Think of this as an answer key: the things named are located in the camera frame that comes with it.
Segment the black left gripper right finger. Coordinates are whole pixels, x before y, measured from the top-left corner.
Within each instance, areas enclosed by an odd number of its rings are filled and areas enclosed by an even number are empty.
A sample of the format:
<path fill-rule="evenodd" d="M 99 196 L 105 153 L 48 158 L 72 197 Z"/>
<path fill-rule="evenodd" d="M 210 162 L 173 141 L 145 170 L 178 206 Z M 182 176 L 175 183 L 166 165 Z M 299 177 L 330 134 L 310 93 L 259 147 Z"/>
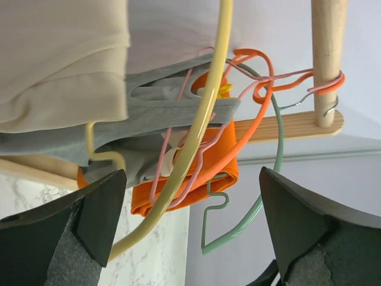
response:
<path fill-rule="evenodd" d="M 380 217 L 266 167 L 259 181 L 282 285 L 380 285 Z"/>

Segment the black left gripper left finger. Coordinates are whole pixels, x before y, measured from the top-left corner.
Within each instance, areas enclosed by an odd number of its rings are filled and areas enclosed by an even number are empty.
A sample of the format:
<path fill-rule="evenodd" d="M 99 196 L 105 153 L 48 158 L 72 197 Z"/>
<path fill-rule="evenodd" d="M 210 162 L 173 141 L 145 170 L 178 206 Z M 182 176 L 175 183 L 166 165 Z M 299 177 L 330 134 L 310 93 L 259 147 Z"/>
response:
<path fill-rule="evenodd" d="M 1 219 L 1 285 L 97 285 L 111 253 L 126 175 Z"/>

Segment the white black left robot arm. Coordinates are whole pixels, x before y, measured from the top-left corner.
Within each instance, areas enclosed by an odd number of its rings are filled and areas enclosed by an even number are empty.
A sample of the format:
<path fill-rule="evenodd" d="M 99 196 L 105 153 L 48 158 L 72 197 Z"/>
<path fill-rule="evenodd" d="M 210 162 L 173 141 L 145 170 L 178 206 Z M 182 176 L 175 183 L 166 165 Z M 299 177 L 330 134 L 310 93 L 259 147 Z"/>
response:
<path fill-rule="evenodd" d="M 254 285 L 379 285 L 380 217 L 316 194 L 266 167 L 260 199 L 275 259 Z M 1 220 L 2 285 L 95 285 L 108 262 L 144 238 L 168 207 L 161 194 L 148 216 L 114 241 L 126 175 L 115 171 L 57 200 Z"/>

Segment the beige trousers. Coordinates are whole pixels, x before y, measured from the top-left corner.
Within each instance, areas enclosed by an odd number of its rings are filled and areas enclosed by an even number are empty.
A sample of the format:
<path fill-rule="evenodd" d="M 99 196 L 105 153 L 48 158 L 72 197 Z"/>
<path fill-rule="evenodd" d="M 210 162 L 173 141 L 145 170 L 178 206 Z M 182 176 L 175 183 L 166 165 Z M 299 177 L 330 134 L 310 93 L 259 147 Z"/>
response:
<path fill-rule="evenodd" d="M 127 117 L 126 1 L 1 2 L 1 131 Z"/>

